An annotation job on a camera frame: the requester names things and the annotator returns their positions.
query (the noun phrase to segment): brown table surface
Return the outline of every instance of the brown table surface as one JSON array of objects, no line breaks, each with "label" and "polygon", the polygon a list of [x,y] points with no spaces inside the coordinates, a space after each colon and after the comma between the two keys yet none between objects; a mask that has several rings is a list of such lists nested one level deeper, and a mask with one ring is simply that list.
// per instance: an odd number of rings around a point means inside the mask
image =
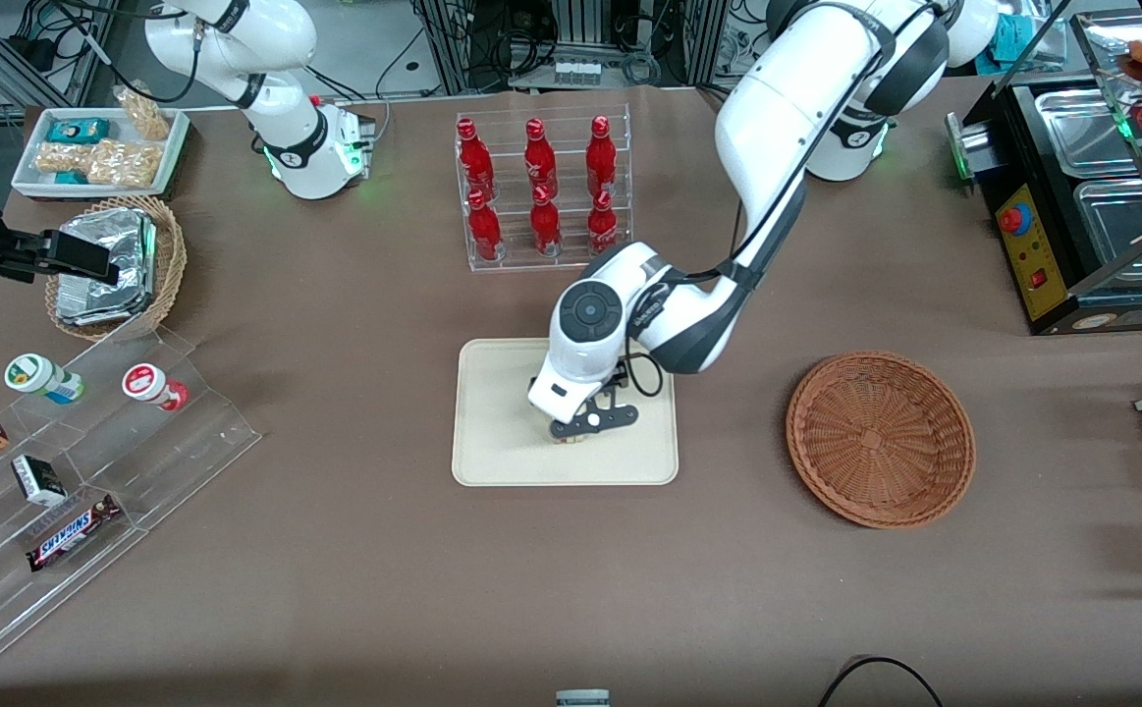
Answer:
[{"label": "brown table surface", "polygon": [[[373,177],[322,202],[270,178],[239,113],[196,113],[167,324],[266,437],[2,654],[0,704],[812,706],[861,653],[947,704],[1142,704],[1142,334],[1027,335],[944,143],[982,86],[943,81],[862,178],[810,179],[726,353],[677,379],[679,474],[652,488],[450,474],[459,350],[544,336],[576,276],[473,276],[451,118],[618,95],[399,104]],[[626,99],[638,235],[714,264],[737,206],[716,103]],[[14,195],[6,219],[80,210]],[[82,348],[41,291],[0,282],[0,372]],[[975,425],[974,482],[933,527],[853,527],[791,468],[795,381],[856,348],[933,368]],[[872,666],[835,704],[922,704],[908,680]]]}]

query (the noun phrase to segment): aluminum foil package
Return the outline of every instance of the aluminum foil package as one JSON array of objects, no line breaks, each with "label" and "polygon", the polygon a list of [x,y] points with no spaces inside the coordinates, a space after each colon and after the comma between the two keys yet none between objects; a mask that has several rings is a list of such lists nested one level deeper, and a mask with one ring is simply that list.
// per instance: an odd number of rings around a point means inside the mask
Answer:
[{"label": "aluminum foil package", "polygon": [[108,248],[116,286],[82,276],[59,276],[55,312],[67,326],[122,321],[152,304],[156,282],[156,224],[143,209],[119,207],[82,214],[59,227],[83,241]]}]

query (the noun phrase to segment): empty wicker basket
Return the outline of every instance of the empty wicker basket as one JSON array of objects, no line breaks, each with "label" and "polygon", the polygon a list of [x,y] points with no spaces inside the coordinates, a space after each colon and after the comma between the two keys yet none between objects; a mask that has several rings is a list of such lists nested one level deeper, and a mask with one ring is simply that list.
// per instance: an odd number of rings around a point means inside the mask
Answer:
[{"label": "empty wicker basket", "polygon": [[844,353],[812,368],[789,402],[786,437],[810,491],[874,529],[942,517],[976,464],[971,423],[952,391],[887,351]]}]

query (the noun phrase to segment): wicker basket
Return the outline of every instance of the wicker basket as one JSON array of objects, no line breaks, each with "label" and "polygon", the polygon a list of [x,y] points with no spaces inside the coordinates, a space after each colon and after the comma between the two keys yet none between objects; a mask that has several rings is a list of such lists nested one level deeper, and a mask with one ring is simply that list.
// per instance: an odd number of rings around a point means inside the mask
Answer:
[{"label": "wicker basket", "polygon": [[812,368],[789,402],[786,437],[810,491],[874,529],[942,517],[976,465],[971,423],[952,391],[887,351],[842,353]]},{"label": "wicker basket", "polygon": [[[118,209],[119,207],[130,207],[130,209],[143,209],[152,216],[156,223],[156,290],[152,295],[152,304],[140,316],[147,319],[151,326],[161,323],[174,300],[177,299],[177,290],[182,284],[182,272],[186,270],[186,242],[182,239],[182,227],[174,218],[163,201],[153,196],[116,196],[105,199],[87,209],[86,214],[95,214],[105,209]],[[72,327],[59,321],[55,314],[55,297],[59,291],[59,278],[49,276],[46,279],[46,315],[51,318],[51,322],[64,334],[71,334],[81,339],[99,340],[105,335],[118,328],[124,321],[104,322],[98,326]]]}]

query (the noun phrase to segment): clear acrylic bottle rack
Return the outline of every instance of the clear acrylic bottle rack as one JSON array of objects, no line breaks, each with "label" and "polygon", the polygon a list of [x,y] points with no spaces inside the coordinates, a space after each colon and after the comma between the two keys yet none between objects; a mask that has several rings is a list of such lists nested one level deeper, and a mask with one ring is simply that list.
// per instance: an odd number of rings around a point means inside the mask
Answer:
[{"label": "clear acrylic bottle rack", "polygon": [[[166,328],[134,319],[65,363],[86,381],[80,400],[56,405],[24,395],[0,412],[10,440],[0,453],[0,653],[260,439],[203,381],[187,359],[192,350]],[[121,379],[139,362],[183,381],[186,405],[167,412],[129,399]],[[19,453],[49,461],[66,500],[51,508],[24,500],[10,469]],[[122,513],[31,572],[24,554],[108,493]]]},{"label": "clear acrylic bottle rack", "polygon": [[[466,255],[473,272],[502,272],[504,270],[577,268],[593,259],[588,249],[588,214],[592,195],[588,193],[588,140],[592,138],[592,119],[610,118],[610,137],[614,140],[616,176],[613,207],[619,219],[618,242],[632,242],[633,228],[633,118],[628,104],[612,106],[584,106],[566,109],[522,109],[522,111],[481,111],[458,113],[458,120],[471,118],[493,159],[496,201],[491,207],[500,220],[505,241],[505,256],[489,263],[475,251],[471,238],[471,204],[466,195],[471,187],[461,167],[461,138],[455,139],[453,164],[458,170],[458,192],[461,202],[461,225],[466,235]],[[540,118],[544,132],[553,146],[557,161],[557,198],[553,200],[561,216],[562,251],[547,258],[536,250],[531,233],[531,186],[526,178],[526,121]]]}]

